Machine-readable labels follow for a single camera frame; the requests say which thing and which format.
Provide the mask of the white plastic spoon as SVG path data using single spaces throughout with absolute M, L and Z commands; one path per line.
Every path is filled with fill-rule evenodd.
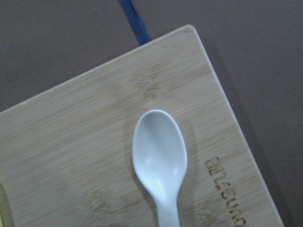
M 178 227 L 178 193 L 187 171 L 187 151 L 175 120 L 163 110 L 144 113 L 134 130 L 135 173 L 153 198 L 160 227 Z

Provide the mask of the wooden cutting board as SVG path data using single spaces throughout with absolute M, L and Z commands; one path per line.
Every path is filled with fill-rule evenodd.
M 183 227 L 281 227 L 193 26 L 183 26 L 0 114 L 3 227 L 156 227 L 132 142 L 140 117 L 177 123 Z

